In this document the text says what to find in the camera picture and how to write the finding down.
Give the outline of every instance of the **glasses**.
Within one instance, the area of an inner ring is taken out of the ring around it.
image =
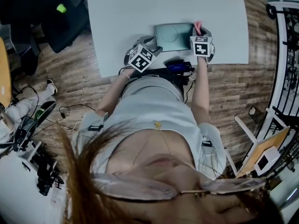
[[[171,200],[183,194],[234,195],[259,189],[266,184],[260,178],[219,179],[201,183],[201,190],[178,191],[162,182],[126,175],[95,174],[93,177],[97,189],[105,195],[143,202]]]

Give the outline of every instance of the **white table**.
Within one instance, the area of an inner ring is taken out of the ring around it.
[[[93,42],[102,77],[114,76],[126,51],[154,26],[203,21],[212,32],[213,64],[248,63],[249,40],[244,0],[88,0]],[[196,64],[188,51],[163,52],[156,67],[171,58]]]

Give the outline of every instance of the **sneaker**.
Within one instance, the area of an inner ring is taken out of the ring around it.
[[[58,89],[57,87],[54,85],[54,82],[51,79],[47,79],[47,84],[52,84],[54,86],[54,94],[57,93]]]

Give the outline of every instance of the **pink object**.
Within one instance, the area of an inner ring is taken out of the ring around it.
[[[201,36],[201,31],[200,31],[201,25],[202,25],[202,21],[195,21],[194,22],[194,27],[195,27],[196,33],[199,36]]]

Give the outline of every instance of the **white pants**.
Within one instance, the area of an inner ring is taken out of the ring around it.
[[[5,114],[10,117],[14,123],[14,131],[18,128],[21,123],[21,119],[27,115],[30,111],[33,112],[36,105],[42,105],[45,101],[54,94],[55,88],[53,84],[48,84],[46,90],[38,94],[37,96],[30,98],[24,98],[20,100],[16,105],[13,105],[5,110]]]

